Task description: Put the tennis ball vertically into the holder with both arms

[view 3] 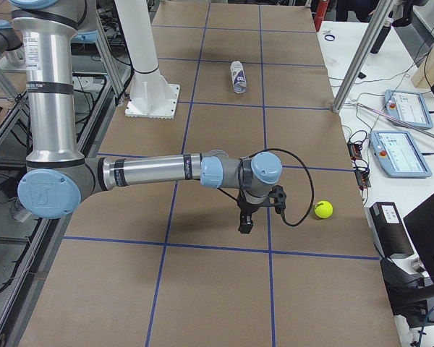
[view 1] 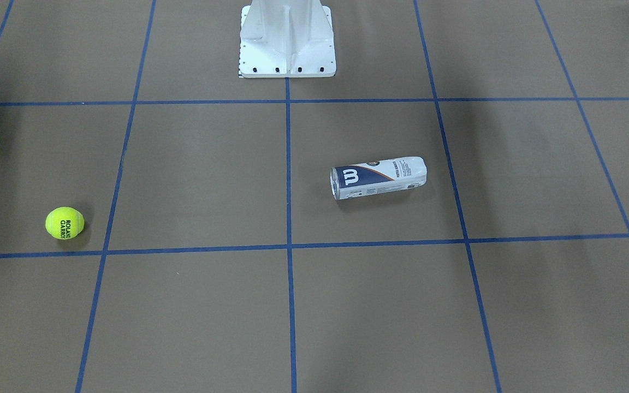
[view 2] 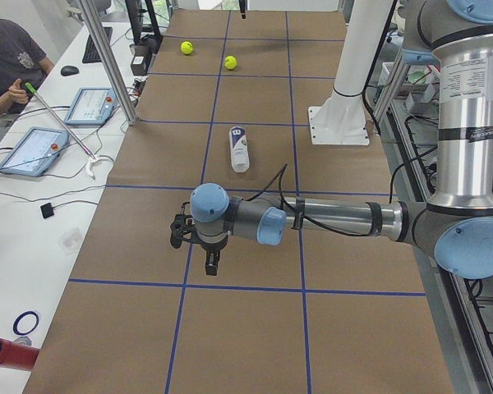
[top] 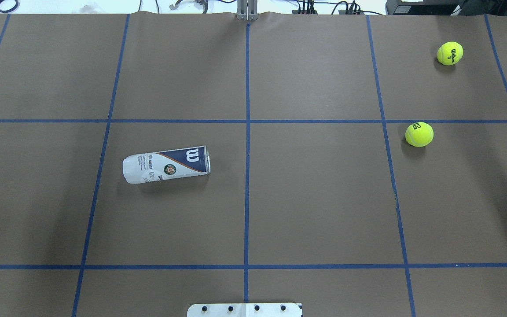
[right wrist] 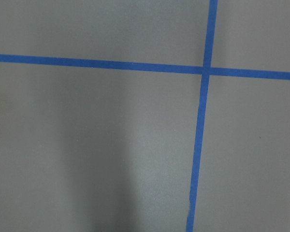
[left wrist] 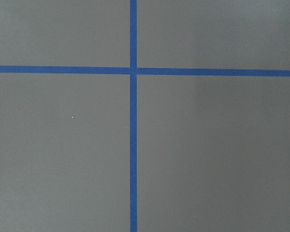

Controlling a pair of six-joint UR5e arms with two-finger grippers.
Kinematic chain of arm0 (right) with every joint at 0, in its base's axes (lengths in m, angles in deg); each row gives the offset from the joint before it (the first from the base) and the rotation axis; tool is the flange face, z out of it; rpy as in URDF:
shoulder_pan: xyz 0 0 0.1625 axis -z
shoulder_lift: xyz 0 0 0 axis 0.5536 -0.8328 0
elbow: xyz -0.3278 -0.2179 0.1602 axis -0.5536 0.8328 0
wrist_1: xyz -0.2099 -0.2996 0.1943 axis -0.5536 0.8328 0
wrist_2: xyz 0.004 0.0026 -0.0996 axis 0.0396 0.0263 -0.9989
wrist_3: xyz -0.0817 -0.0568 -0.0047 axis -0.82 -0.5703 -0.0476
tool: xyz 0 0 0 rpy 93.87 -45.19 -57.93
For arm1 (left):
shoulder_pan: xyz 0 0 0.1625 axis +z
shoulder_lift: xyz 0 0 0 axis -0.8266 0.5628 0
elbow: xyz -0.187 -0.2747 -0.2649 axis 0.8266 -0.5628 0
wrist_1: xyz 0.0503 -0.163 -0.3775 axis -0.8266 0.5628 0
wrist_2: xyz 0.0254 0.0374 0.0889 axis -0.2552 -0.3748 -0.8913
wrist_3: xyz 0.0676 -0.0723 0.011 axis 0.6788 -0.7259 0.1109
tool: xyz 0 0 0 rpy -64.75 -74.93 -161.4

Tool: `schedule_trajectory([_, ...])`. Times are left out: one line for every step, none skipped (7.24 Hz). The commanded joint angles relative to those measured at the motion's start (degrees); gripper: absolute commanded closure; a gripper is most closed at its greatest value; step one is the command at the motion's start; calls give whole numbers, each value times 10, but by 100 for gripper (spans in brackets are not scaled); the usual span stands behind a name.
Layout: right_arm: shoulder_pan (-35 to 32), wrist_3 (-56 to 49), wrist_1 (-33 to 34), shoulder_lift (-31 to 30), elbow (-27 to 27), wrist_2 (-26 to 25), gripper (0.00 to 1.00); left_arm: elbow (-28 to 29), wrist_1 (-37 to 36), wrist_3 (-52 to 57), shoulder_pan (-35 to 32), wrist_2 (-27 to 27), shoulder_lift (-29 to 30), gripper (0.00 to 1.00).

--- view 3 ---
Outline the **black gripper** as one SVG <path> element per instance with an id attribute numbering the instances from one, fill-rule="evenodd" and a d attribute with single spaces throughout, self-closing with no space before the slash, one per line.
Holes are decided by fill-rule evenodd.
<path id="1" fill-rule="evenodd" d="M 239 191 L 237 196 L 237 206 L 240 209 L 238 231 L 241 234 L 249 234 L 251 232 L 254 226 L 252 214 L 257 212 L 267 199 L 267 196 L 255 197 L 247 191 Z"/>

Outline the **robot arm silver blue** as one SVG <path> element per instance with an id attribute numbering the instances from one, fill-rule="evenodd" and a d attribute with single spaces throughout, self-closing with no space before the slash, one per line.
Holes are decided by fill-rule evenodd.
<path id="1" fill-rule="evenodd" d="M 71 42 L 95 19 L 94 1 L 13 1 L 12 22 L 22 33 L 33 149 L 17 189 L 22 205 L 41 218 L 73 213 L 89 196 L 115 187 L 198 180 L 239 194 L 239 231 L 252 230 L 252 214 L 286 208 L 278 184 L 282 165 L 271 153 L 233 159 L 225 152 L 134 159 L 86 158 L 78 149 Z"/>
<path id="2" fill-rule="evenodd" d="M 5 55 L 13 67 L 24 67 L 25 52 L 22 40 L 6 20 L 0 20 L 0 57 L 2 55 Z"/>

